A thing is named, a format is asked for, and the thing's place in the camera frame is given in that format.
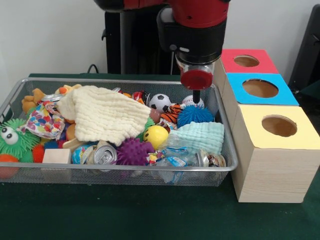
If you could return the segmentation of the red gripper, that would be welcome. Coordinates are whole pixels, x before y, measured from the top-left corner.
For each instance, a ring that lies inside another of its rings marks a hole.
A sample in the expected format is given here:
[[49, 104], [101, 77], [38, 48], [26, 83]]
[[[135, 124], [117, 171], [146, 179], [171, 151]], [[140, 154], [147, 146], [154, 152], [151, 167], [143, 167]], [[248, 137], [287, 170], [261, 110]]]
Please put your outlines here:
[[192, 99], [198, 104], [201, 99], [201, 90], [207, 89], [212, 85], [213, 74], [200, 69], [188, 70], [181, 74], [180, 82], [192, 92]]

